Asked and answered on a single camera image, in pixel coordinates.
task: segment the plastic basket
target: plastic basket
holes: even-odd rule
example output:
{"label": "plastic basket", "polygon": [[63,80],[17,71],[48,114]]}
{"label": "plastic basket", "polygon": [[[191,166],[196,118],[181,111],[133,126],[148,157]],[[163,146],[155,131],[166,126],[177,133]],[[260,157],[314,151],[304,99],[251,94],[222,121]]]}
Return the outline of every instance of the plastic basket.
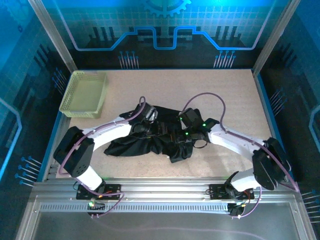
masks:
{"label": "plastic basket", "polygon": [[66,87],[60,112],[69,118],[99,118],[107,93],[107,73],[74,71]]}

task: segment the beige tabletop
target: beige tabletop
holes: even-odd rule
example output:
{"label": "beige tabletop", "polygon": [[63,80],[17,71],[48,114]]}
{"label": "beige tabletop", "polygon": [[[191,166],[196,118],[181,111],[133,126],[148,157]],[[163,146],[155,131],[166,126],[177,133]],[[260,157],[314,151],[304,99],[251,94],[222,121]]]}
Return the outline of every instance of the beige tabletop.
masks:
{"label": "beige tabletop", "polygon": [[[133,110],[140,96],[151,105],[181,110],[196,94],[213,92],[226,103],[224,125],[244,134],[267,139],[271,136],[257,88],[249,69],[241,70],[110,70],[108,88],[99,119],[72,118],[70,126],[92,128]],[[220,119],[221,102],[212,95],[196,98],[189,105],[198,108],[203,119]],[[252,168],[242,156],[218,145],[193,149],[191,158],[171,163],[166,155],[149,153],[135,157],[104,154],[98,148],[91,166],[102,177],[227,177]]]}

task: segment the cable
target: cable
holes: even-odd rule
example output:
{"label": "cable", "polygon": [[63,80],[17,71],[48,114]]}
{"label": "cable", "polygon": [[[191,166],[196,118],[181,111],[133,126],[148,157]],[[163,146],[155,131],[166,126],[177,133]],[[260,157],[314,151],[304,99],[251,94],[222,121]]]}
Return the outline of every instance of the cable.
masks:
{"label": "cable", "polygon": [[226,103],[225,103],[225,101],[224,101],[218,94],[215,94],[215,93],[212,93],[212,92],[199,93],[199,94],[195,95],[194,97],[192,97],[192,98],[186,103],[186,105],[184,106],[184,108],[183,108],[182,111],[184,111],[184,110],[187,108],[187,106],[189,105],[189,103],[190,103],[193,99],[195,99],[195,98],[197,98],[197,97],[199,97],[199,96],[202,96],[202,95],[213,95],[213,96],[217,97],[217,98],[222,102],[223,111],[222,111],[222,115],[221,115],[221,118],[220,118],[220,126],[221,126],[222,130],[224,130],[227,134],[230,134],[230,135],[233,135],[233,136],[238,137],[238,138],[240,138],[240,139],[243,139],[243,140],[245,140],[245,141],[247,141],[247,142],[249,142],[249,143],[251,143],[251,144],[254,144],[254,145],[258,146],[258,147],[261,148],[262,150],[264,150],[264,151],[275,161],[275,163],[279,166],[279,168],[284,172],[284,174],[286,175],[286,177],[289,179],[289,181],[290,181],[291,184],[293,185],[294,190],[295,190],[297,193],[299,193],[300,190],[299,190],[298,184],[294,181],[294,179],[291,177],[291,175],[289,174],[289,172],[288,172],[288,171],[285,169],[285,167],[280,163],[280,161],[275,157],[275,155],[272,154],[272,152],[270,152],[265,146],[261,145],[261,144],[258,143],[258,142],[255,142],[255,141],[253,141],[253,140],[251,140],[251,139],[249,139],[249,138],[247,138],[247,137],[245,137],[245,136],[241,136],[241,135],[239,135],[239,134],[236,134],[236,133],[234,133],[234,132],[231,132],[231,131],[226,130],[226,128],[225,128],[224,125],[223,125],[223,119],[224,119],[224,116],[225,116],[225,114],[226,114]]}
{"label": "cable", "polygon": [[258,198],[258,200],[256,201],[256,203],[255,203],[255,205],[253,206],[253,208],[252,208],[249,212],[247,212],[246,214],[244,214],[244,215],[240,215],[240,216],[237,216],[237,217],[232,216],[231,218],[232,218],[232,219],[233,219],[233,218],[241,219],[241,218],[244,218],[244,217],[250,215],[250,214],[257,208],[257,206],[258,206],[258,204],[259,204],[259,202],[260,202],[260,200],[261,200],[261,195],[262,195],[262,187],[260,186],[259,198]]}
{"label": "cable", "polygon": [[249,200],[248,204],[249,204],[249,203],[250,203],[250,200],[251,200],[251,199],[250,199],[250,197],[251,197],[251,196],[250,196],[250,192],[249,192],[249,193],[247,193],[247,191],[246,191],[246,190],[245,190],[245,191],[243,191],[243,192],[245,193],[245,195],[247,195],[248,200]]}
{"label": "cable", "polygon": [[[93,133],[95,133],[95,132],[97,132],[97,131],[100,131],[100,130],[102,130],[102,129],[104,129],[104,128],[107,128],[107,127],[109,127],[109,126],[127,123],[127,122],[135,119],[139,114],[141,114],[141,112],[143,111],[143,109],[144,109],[145,106],[146,106],[146,98],[145,98],[144,96],[141,96],[141,97],[140,97],[140,99],[139,99],[139,105],[140,105],[140,106],[142,105],[142,106],[140,107],[139,111],[138,111],[135,115],[133,115],[133,116],[127,118],[127,119],[124,119],[124,120],[115,121],[115,122],[109,122],[109,123],[103,124],[103,125],[101,125],[101,126],[98,126],[98,127],[95,128],[94,130],[88,132],[88,133],[85,134],[83,137],[81,137],[81,138],[73,145],[73,147],[70,149],[70,151],[69,151],[69,152],[67,153],[67,155],[65,156],[65,158],[64,158],[63,162],[61,163],[60,168],[59,168],[59,170],[58,170],[59,174],[60,174],[60,175],[65,175],[65,174],[68,175],[68,173],[62,172],[62,170],[63,170],[63,168],[65,167],[66,162],[69,160],[71,154],[74,152],[74,150],[81,144],[81,142],[82,142],[85,138],[87,138],[88,136],[92,135]],[[106,212],[104,212],[104,213],[102,213],[102,214],[96,215],[95,217],[97,217],[97,218],[100,217],[100,216],[104,216],[104,215],[108,214],[110,211],[112,211],[112,210],[121,202],[121,200],[122,200],[122,199],[124,198],[124,196],[125,196],[125,194],[124,194],[123,192],[117,192],[117,193],[98,193],[98,192],[95,192],[95,191],[92,191],[91,189],[89,189],[89,188],[88,188],[85,184],[83,184],[82,182],[80,182],[80,183],[81,183],[81,185],[82,185],[87,191],[89,191],[90,193],[92,193],[92,194],[94,194],[94,195],[97,195],[97,196],[106,196],[106,197],[108,197],[108,196],[115,196],[115,195],[122,194],[122,197],[118,200],[118,202],[115,203],[115,205],[114,205],[112,208],[110,208],[108,211],[106,211]]]}
{"label": "cable", "polygon": [[95,218],[99,218],[99,217],[102,217],[104,215],[107,215],[108,213],[110,213],[113,209],[116,208],[116,206],[118,206],[118,204],[121,202],[121,200],[124,198],[125,196],[125,193],[124,192],[114,192],[114,193],[98,193],[98,192],[95,192],[93,190],[91,190],[90,188],[88,188],[85,184],[81,183],[82,186],[90,193],[94,194],[94,195],[97,195],[97,196],[105,196],[105,197],[109,197],[109,196],[116,196],[116,195],[120,195],[122,194],[122,196],[119,198],[119,200],[106,212],[104,213],[101,213],[101,214],[92,214],[91,217],[95,217]]}
{"label": "cable", "polygon": [[139,105],[140,105],[141,107],[140,107],[139,111],[138,111],[135,115],[133,115],[133,116],[127,118],[127,119],[124,119],[124,120],[115,121],[115,122],[109,122],[109,123],[103,124],[103,125],[101,125],[101,126],[98,126],[98,127],[95,128],[94,130],[88,132],[88,133],[85,134],[83,137],[81,137],[81,138],[73,145],[73,147],[70,149],[70,151],[69,151],[69,152],[67,153],[67,155],[65,156],[63,162],[62,162],[61,165],[60,165],[60,168],[59,168],[59,171],[58,171],[59,174],[60,174],[60,175],[68,175],[68,174],[69,174],[69,173],[64,173],[64,172],[62,172],[62,171],[63,171],[63,169],[64,169],[64,167],[65,167],[65,165],[66,165],[66,162],[69,160],[71,154],[74,152],[74,150],[76,150],[76,148],[81,144],[81,142],[82,142],[85,138],[87,138],[88,136],[94,134],[95,132],[100,131],[100,130],[102,130],[102,129],[104,129],[104,128],[107,128],[107,127],[109,127],[109,126],[117,125],[117,124],[124,124],[124,123],[127,123],[127,122],[135,119],[135,118],[142,112],[142,110],[143,110],[143,109],[145,108],[145,106],[146,106],[146,98],[145,98],[144,96],[141,96],[141,97],[140,97],[140,99],[139,99]]}
{"label": "cable", "polygon": [[78,189],[75,188],[75,185],[78,183],[78,181],[75,181],[75,183],[73,184],[72,188],[76,191],[78,191]]}

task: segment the aluminum frame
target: aluminum frame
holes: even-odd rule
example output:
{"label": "aluminum frame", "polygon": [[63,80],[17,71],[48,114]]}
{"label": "aluminum frame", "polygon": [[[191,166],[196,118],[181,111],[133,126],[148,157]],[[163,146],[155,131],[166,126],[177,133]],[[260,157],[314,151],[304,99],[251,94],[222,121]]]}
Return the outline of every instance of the aluminum frame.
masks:
{"label": "aluminum frame", "polygon": [[40,20],[44,30],[48,34],[49,38],[51,39],[53,45],[55,46],[70,73],[78,70],[70,52],[68,51],[67,46],[60,36],[60,33],[58,32],[43,2],[41,0],[28,0],[28,2],[33,8],[36,16]]}
{"label": "aluminum frame", "polygon": [[[171,206],[183,204],[191,206],[190,212],[211,212],[199,211],[203,208],[192,208],[195,205],[218,205],[233,203],[233,200],[210,200],[210,196],[205,194],[209,184],[223,184],[225,178],[109,178],[105,179],[108,184],[121,184],[121,190],[125,192],[122,205],[144,206],[157,204],[158,206],[170,203]],[[72,178],[56,178],[46,182],[35,183],[31,192],[27,208],[25,210],[21,226],[16,240],[32,239],[37,229],[39,213],[43,212],[89,212],[86,208],[72,207],[87,205],[88,200],[76,200],[77,192],[73,189],[75,180]],[[116,200],[101,200],[102,203],[112,205]],[[304,207],[302,197],[299,193],[287,190],[279,186],[275,191],[262,191],[263,203],[288,203],[292,212],[299,238],[301,240],[315,240],[316,236],[309,221],[307,211]],[[149,209],[148,212],[159,212],[156,209]]]}
{"label": "aluminum frame", "polygon": [[276,22],[268,40],[266,41],[263,49],[258,56],[254,66],[253,66],[253,76],[257,77],[260,73],[261,69],[265,65],[268,57],[270,56],[272,50],[274,49],[275,45],[277,44],[279,38],[285,31],[287,24],[289,23],[291,17],[295,13],[299,3],[301,0],[289,0],[288,4],[285,6],[284,10],[282,11],[278,21]]}

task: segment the crumpled black shirt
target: crumpled black shirt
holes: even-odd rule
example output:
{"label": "crumpled black shirt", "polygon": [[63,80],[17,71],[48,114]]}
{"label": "crumpled black shirt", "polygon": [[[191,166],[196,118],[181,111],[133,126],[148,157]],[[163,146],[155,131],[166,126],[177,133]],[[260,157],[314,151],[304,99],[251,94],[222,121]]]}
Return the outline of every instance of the crumpled black shirt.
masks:
{"label": "crumpled black shirt", "polygon": [[[168,131],[181,130],[178,120],[178,110],[173,110],[161,106],[154,106],[158,111],[157,121],[164,122]],[[123,113],[120,117],[127,118],[129,112]],[[150,136],[149,138],[137,138],[136,136],[125,136],[113,140],[104,151],[106,155],[132,157],[153,152],[169,156],[172,163],[176,163],[190,158],[193,152],[194,142],[174,143],[169,134]]]}

